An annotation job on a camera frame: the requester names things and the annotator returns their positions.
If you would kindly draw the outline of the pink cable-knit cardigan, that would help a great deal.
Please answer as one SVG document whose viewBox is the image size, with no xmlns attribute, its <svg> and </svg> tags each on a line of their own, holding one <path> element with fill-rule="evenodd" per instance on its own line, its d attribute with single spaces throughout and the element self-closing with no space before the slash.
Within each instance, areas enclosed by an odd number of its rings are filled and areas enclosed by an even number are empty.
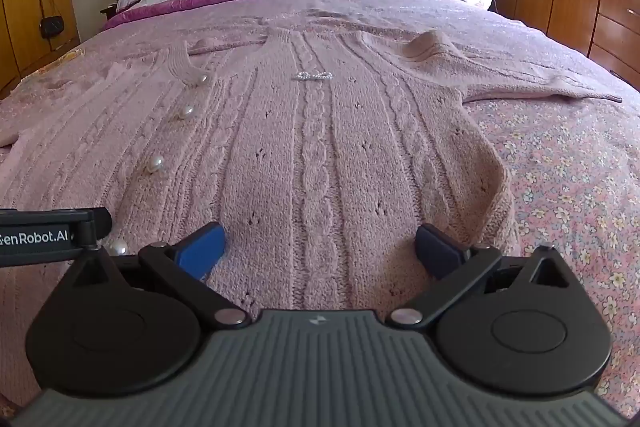
<svg viewBox="0 0 640 427">
<path fill-rule="evenodd" d="M 104 206 L 129 247 L 217 220 L 229 249 L 209 280 L 231 299 L 386 312 L 420 289 L 421 223 L 510 241 L 508 169 L 466 104 L 555 95 L 608 91 L 486 64 L 436 29 L 272 28 L 85 55 L 2 101 L 1 202 Z"/>
</svg>

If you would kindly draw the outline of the pink floral bedspread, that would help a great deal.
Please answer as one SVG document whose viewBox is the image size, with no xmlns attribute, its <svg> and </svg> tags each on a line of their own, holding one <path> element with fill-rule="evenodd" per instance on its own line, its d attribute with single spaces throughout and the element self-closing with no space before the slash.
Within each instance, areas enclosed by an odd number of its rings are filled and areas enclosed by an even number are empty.
<svg viewBox="0 0 640 427">
<path fill-rule="evenodd" d="M 457 0 L 228 1 L 104 31 L 86 41 L 73 60 L 23 80 L 15 90 L 85 55 L 116 62 L 129 50 L 272 28 L 364 31 L 385 38 L 436 29 L 486 64 L 509 61 L 570 72 L 608 91 L 606 98 L 579 100 L 488 98 L 469 102 L 466 110 L 510 176 L 513 230 L 510 241 L 498 246 L 511 255 L 528 255 L 551 244 L 563 255 L 613 336 L 612 361 L 599 393 L 622 413 L 636 413 L 639 95 L 541 32 Z"/>
</svg>

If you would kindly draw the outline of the small black hanging purse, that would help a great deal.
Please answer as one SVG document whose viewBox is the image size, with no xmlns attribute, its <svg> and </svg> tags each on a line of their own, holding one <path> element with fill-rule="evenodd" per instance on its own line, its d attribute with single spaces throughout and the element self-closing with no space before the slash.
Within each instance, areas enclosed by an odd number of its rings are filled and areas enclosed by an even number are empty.
<svg viewBox="0 0 640 427">
<path fill-rule="evenodd" d="M 39 29 L 43 39 L 51 40 L 64 32 L 64 18 L 61 15 L 43 17 L 40 20 Z"/>
</svg>

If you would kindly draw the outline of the brown wooden dresser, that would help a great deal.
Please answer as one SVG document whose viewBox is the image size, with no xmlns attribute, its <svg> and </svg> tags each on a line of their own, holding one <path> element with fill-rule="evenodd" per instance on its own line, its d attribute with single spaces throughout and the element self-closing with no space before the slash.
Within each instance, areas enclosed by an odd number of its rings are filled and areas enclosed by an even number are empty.
<svg viewBox="0 0 640 427">
<path fill-rule="evenodd" d="M 500 15 L 542 31 L 639 87 L 639 0 L 494 0 Z"/>
</svg>

